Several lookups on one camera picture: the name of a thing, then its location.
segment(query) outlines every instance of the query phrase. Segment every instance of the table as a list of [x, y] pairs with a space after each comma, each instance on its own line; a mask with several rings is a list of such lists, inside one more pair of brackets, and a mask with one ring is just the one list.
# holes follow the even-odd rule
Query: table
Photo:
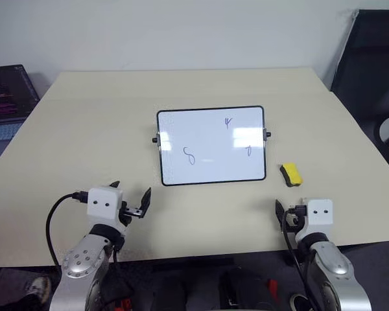
[[[252, 104], [265, 108], [272, 132], [265, 180], [161, 184], [151, 142], [158, 110]], [[279, 171], [289, 161], [300, 187], [288, 188]], [[331, 198], [337, 245], [389, 240], [389, 166], [308, 68], [62, 73], [0, 158], [0, 266], [52, 264], [52, 204], [117, 179], [130, 205], [152, 187], [119, 260], [285, 249], [276, 198], [285, 206]], [[51, 224], [58, 257], [87, 232], [86, 206], [63, 203]]]

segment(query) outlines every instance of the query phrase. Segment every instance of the small whiteboard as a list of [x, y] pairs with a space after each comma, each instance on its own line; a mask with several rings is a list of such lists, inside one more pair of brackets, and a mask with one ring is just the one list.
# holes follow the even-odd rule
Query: small whiteboard
[[157, 113], [164, 185], [261, 180], [265, 124], [261, 106]]

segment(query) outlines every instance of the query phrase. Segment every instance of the laptop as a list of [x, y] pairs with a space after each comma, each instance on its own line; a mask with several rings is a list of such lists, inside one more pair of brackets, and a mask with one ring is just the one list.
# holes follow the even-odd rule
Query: laptop
[[0, 155], [38, 102], [22, 65], [0, 67]]

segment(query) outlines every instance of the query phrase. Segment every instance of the handwritten number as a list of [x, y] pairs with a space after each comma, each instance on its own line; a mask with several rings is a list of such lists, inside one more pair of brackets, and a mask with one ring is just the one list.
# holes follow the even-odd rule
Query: handwritten number
[[229, 128], [229, 123], [231, 122], [232, 118], [228, 119], [228, 118], [225, 118], [225, 124], [226, 124], [226, 129]]
[[183, 148], [183, 153], [184, 153], [185, 155], [187, 155], [187, 157], [189, 158], [190, 164], [195, 165], [195, 163], [196, 163], [195, 156], [194, 156], [193, 154], [187, 153], [187, 152], [186, 152], [186, 149], [187, 149], [187, 147], [184, 147], [184, 148]]
[[251, 145], [249, 145], [248, 147], [246, 147], [245, 149], [248, 149], [248, 157], [251, 156], [251, 152], [252, 152], [252, 147]]

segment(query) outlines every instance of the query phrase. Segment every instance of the white wall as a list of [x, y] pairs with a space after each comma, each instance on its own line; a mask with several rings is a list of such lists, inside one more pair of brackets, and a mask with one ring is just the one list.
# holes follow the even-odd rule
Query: white wall
[[389, 0], [0, 0], [0, 65], [60, 71], [311, 66], [328, 85], [356, 8]]

